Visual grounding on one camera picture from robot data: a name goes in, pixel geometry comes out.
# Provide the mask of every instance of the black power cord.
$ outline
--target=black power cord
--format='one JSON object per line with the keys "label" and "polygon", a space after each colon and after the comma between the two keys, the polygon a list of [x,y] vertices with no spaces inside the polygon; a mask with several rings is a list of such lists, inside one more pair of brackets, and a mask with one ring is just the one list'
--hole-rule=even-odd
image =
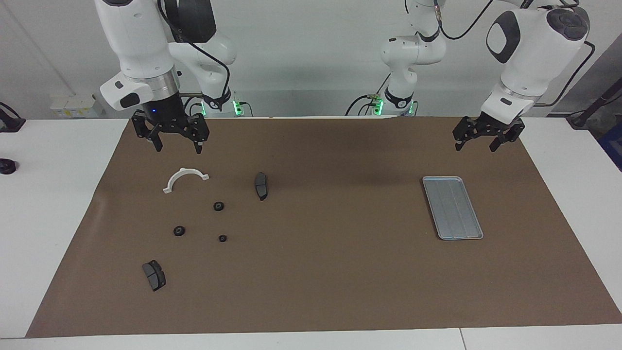
{"label": "black power cord", "polygon": [[387,77],[386,77],[386,78],[384,78],[384,81],[383,81],[383,83],[380,85],[380,87],[378,88],[378,91],[376,91],[376,94],[379,94],[379,93],[380,93],[380,90],[382,90],[382,89],[383,89],[384,84],[386,84],[386,83],[387,83],[387,81],[389,80],[389,77],[390,77],[390,76],[391,76],[391,73],[387,74]]}
{"label": "black power cord", "polygon": [[346,111],[346,114],[344,114],[344,115],[349,115],[350,114],[350,110],[352,110],[352,107],[354,107],[356,102],[359,102],[360,100],[364,100],[365,98],[371,99],[371,97],[369,97],[369,95],[363,95],[363,96],[357,97],[356,100],[352,101],[352,103],[348,107],[348,110]]}
{"label": "black power cord", "polygon": [[540,7],[538,7],[538,8],[539,8],[539,9],[547,9],[547,10],[552,10],[552,9],[554,9],[554,8],[558,8],[558,9],[571,9],[571,8],[573,8],[573,7],[577,7],[577,6],[579,6],[579,0],[572,0],[572,1],[574,1],[574,2],[575,2],[574,4],[569,4],[569,3],[565,2],[565,0],[559,0],[559,1],[562,3],[562,5],[561,5],[561,6],[557,6],[557,7],[555,7],[555,6],[553,6],[553,5],[546,5],[546,6],[540,6]]}
{"label": "black power cord", "polygon": [[531,6],[531,3],[534,2],[534,0],[525,0],[522,2],[521,4],[521,9],[528,9],[529,6]]}
{"label": "black power cord", "polygon": [[490,5],[492,5],[494,0],[489,0],[488,4],[486,4],[486,6],[484,6],[484,8],[481,10],[480,14],[477,15],[477,17],[475,18],[475,20],[473,21],[473,23],[471,23],[471,25],[469,26],[469,28],[466,29],[466,31],[460,35],[458,35],[457,37],[452,37],[450,35],[448,35],[445,32],[445,29],[443,28],[443,21],[439,21],[439,28],[440,31],[443,33],[443,35],[448,38],[449,40],[459,40],[462,39],[465,35],[467,35],[471,29],[473,29],[473,27],[475,27],[475,24],[477,24],[477,22],[480,20],[480,18],[484,15],[484,13],[486,12],[486,10],[488,10],[488,8],[490,7]]}
{"label": "black power cord", "polygon": [[[225,71],[227,72],[227,78],[225,80],[225,86],[223,87],[223,93],[220,95],[220,98],[225,97],[225,95],[227,94],[227,89],[229,88],[229,80],[231,78],[231,71],[229,70],[229,67],[227,67],[226,64],[224,64],[223,62],[221,62],[219,59],[217,59],[216,57],[210,55],[209,53],[207,53],[205,50],[201,49],[199,46],[197,46],[195,43],[193,43],[190,39],[188,39],[187,36],[185,36],[182,31],[175,27],[175,25],[170,21],[170,19],[166,16],[166,13],[164,13],[164,8],[162,8],[162,0],[157,0],[157,8],[160,11],[160,15],[162,16],[162,18],[164,19],[164,22],[166,22],[166,24],[169,25],[170,30],[177,36],[179,36],[183,41],[185,41],[186,43],[188,43],[190,46],[194,47],[197,51],[201,52],[203,55],[206,55],[207,57],[209,57],[210,59],[212,59],[214,62],[218,63],[218,65],[222,66]],[[222,105],[218,106],[218,109],[220,111],[223,110]]]}
{"label": "black power cord", "polygon": [[[609,100],[609,101],[607,101],[606,103],[604,103],[604,104],[602,105],[602,107],[604,107],[604,106],[607,106],[607,105],[610,105],[610,104],[614,103],[614,102],[615,102],[615,101],[617,101],[620,97],[622,97],[622,93],[621,93],[620,95],[618,95],[618,97],[616,97],[616,98],[612,98],[611,100]],[[569,117],[569,116],[572,116],[572,115],[575,115],[575,114],[579,114],[579,113],[583,113],[583,112],[585,112],[585,111],[587,111],[587,110],[580,110],[580,111],[572,112],[572,113],[566,114],[566,117]]]}
{"label": "black power cord", "polygon": [[201,108],[203,108],[203,104],[202,103],[194,103],[192,106],[190,106],[190,115],[192,115],[192,107],[196,107],[199,106]]}
{"label": "black power cord", "polygon": [[251,110],[251,117],[253,117],[253,118],[255,117],[255,114],[253,114],[253,106],[251,106],[250,103],[248,103],[248,102],[240,102],[239,105],[240,106],[247,105],[248,108]]}
{"label": "black power cord", "polygon": [[363,106],[361,107],[361,109],[360,109],[360,110],[358,110],[358,114],[356,114],[356,115],[361,115],[361,112],[363,111],[363,108],[367,107],[367,110],[369,111],[369,108],[370,108],[370,107],[373,107],[373,106],[375,106],[375,104],[374,104],[374,103],[368,103],[368,104],[366,104],[366,105],[363,105]]}
{"label": "black power cord", "polygon": [[417,108],[415,108],[415,113],[412,116],[417,116],[417,112],[419,111],[419,101],[413,101],[413,103],[417,104]]}
{"label": "black power cord", "polygon": [[574,73],[570,76],[570,79],[568,79],[568,82],[566,83],[566,85],[564,86],[562,91],[559,93],[559,95],[557,96],[555,101],[553,101],[551,103],[536,103],[534,105],[534,107],[552,107],[557,102],[559,102],[559,100],[562,98],[562,96],[566,92],[566,89],[568,89],[568,86],[570,86],[570,83],[572,83],[572,80],[577,76],[577,74],[579,73],[581,68],[583,68],[583,66],[587,63],[587,61],[590,60],[590,58],[594,55],[594,52],[596,51],[596,46],[594,44],[592,44],[591,42],[586,40],[583,43],[591,48],[590,54],[587,55],[587,57],[583,60],[583,62],[581,62],[581,64],[577,67],[577,69],[574,71]]}
{"label": "black power cord", "polygon": [[186,103],[183,104],[184,113],[186,113],[186,108],[188,108],[188,105],[190,104],[190,102],[194,100],[195,98],[198,98],[198,97],[188,97],[188,100],[186,100]]}

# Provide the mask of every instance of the brown paper surface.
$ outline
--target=brown paper surface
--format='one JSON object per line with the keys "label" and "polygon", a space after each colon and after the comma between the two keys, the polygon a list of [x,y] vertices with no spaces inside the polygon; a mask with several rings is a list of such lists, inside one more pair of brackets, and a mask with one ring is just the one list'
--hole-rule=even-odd
{"label": "brown paper surface", "polygon": [[[456,152],[457,122],[209,120],[201,155],[128,125],[27,337],[622,322],[523,145]],[[164,194],[179,168],[211,178]],[[462,177],[483,240],[437,237],[439,175]]]}

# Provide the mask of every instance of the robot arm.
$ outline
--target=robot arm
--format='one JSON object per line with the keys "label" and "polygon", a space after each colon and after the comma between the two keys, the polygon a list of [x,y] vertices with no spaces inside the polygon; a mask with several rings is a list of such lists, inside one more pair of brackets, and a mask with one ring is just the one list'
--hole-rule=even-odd
{"label": "robot arm", "polygon": [[481,107],[476,120],[467,117],[454,129],[456,149],[480,136],[494,136],[496,151],[518,139],[520,119],[546,92],[575,57],[589,31],[587,13],[571,9],[516,9],[500,15],[486,43],[491,54],[506,65],[500,81]]}
{"label": "robot arm", "polygon": [[184,33],[186,39],[211,55],[204,55],[173,33],[176,42],[169,43],[170,53],[197,78],[206,116],[238,116],[240,111],[233,100],[227,82],[228,72],[223,66],[233,64],[238,53],[233,41],[216,29],[210,0],[165,0],[165,4],[171,23]]}
{"label": "robot arm", "polygon": [[[204,51],[211,52],[226,65],[235,62],[237,52],[233,42],[220,32],[216,32],[207,43],[197,45]],[[202,104],[207,117],[238,116],[238,107],[235,105],[231,90],[221,97],[226,72],[220,64],[186,43],[171,42],[169,50],[173,57],[186,65],[197,78],[203,93]]]}
{"label": "robot arm", "polygon": [[437,10],[445,0],[414,0],[411,4],[411,24],[417,30],[415,35],[393,37],[382,49],[382,60],[391,69],[389,84],[384,91],[383,115],[404,115],[412,105],[412,96],[417,86],[415,65],[429,65],[440,62],[447,51],[445,38],[439,35]]}
{"label": "robot arm", "polygon": [[205,69],[214,67],[216,61],[207,59],[211,56],[209,54],[202,57],[198,50],[194,51],[185,43],[187,40],[202,43],[206,49],[219,49],[220,57],[233,63],[235,52],[225,44],[230,40],[210,43],[216,33],[210,0],[166,0],[167,16],[170,17],[167,22],[178,29],[174,31],[178,43],[170,45],[158,12],[164,13],[161,0],[157,0],[158,6],[154,0],[95,0],[95,5],[121,66],[121,72],[102,85],[100,90],[104,99],[117,110],[142,105],[144,111],[137,110],[132,123],[138,137],[151,141],[157,151],[162,149],[159,133],[177,133],[193,141],[195,150],[201,153],[210,131],[203,115],[188,116],[185,113],[172,52],[197,75],[202,88],[209,90],[203,92],[204,100],[210,98],[213,102],[210,106],[223,111],[231,93],[230,90],[228,93],[216,90],[224,90],[228,80],[226,75],[216,68],[211,72]]}

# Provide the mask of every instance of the metal tray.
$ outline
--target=metal tray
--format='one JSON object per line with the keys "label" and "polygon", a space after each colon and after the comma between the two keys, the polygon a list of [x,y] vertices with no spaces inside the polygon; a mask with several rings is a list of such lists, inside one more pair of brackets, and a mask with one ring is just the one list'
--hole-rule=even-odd
{"label": "metal tray", "polygon": [[484,237],[461,178],[426,176],[423,183],[436,231],[441,239],[465,240]]}

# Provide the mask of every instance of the white plastic bracket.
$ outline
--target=white plastic bracket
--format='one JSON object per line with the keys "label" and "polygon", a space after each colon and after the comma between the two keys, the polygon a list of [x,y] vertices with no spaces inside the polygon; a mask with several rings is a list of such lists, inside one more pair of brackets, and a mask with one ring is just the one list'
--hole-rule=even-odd
{"label": "white plastic bracket", "polygon": [[171,192],[173,192],[173,185],[175,184],[175,181],[177,181],[180,177],[182,177],[184,175],[190,175],[190,174],[194,174],[194,175],[200,176],[203,179],[203,181],[205,181],[205,180],[210,178],[210,176],[208,174],[203,174],[199,170],[181,168],[181,169],[179,169],[178,172],[176,172],[175,174],[173,174],[173,176],[170,177],[169,185],[168,185],[168,187],[166,187],[164,189],[164,193],[171,193]]}

